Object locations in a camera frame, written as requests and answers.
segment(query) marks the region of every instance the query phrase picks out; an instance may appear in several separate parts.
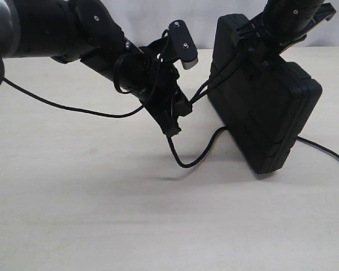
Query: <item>black box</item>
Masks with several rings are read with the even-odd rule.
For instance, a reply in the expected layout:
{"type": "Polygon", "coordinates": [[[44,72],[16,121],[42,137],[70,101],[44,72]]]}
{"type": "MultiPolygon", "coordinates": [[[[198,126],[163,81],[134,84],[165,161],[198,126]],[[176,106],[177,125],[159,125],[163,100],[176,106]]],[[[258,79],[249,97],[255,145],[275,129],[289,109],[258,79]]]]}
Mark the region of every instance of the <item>black box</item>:
{"type": "Polygon", "coordinates": [[[266,174],[283,167],[323,90],[280,56],[259,65],[238,60],[232,37],[248,21],[243,14],[219,19],[211,75],[228,67],[210,84],[223,81],[208,97],[253,171],[266,174]]]}

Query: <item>white table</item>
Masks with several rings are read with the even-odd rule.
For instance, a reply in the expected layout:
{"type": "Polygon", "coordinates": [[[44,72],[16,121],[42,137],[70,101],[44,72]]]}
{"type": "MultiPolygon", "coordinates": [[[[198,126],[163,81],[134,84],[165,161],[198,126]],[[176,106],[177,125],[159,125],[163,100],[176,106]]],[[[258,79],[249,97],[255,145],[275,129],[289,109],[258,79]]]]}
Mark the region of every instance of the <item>white table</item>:
{"type": "MultiPolygon", "coordinates": [[[[302,135],[339,152],[339,48],[284,54],[324,86],[302,135]]],[[[211,51],[181,71],[189,97],[211,51]]],[[[7,77],[66,105],[136,108],[80,63],[7,60],[7,77]]],[[[221,122],[207,99],[175,144],[193,160],[221,122]]],[[[339,270],[339,162],[296,144],[256,178],[228,134],[196,170],[175,163],[146,111],[125,120],[51,108],[0,88],[0,271],[339,270]]]]}

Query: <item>white wall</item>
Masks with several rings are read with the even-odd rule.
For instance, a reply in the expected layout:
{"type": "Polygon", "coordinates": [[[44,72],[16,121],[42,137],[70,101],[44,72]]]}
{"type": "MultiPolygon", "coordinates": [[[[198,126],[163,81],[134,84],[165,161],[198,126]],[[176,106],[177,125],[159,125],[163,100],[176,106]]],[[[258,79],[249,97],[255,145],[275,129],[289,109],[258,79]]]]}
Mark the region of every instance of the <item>white wall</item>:
{"type": "MultiPolygon", "coordinates": [[[[138,45],[157,39],[168,24],[183,19],[199,48],[212,48],[219,16],[259,14],[267,0],[103,0],[114,20],[138,45]]],[[[313,30],[302,46],[339,46],[339,0],[330,1],[338,13],[313,30]]]]}

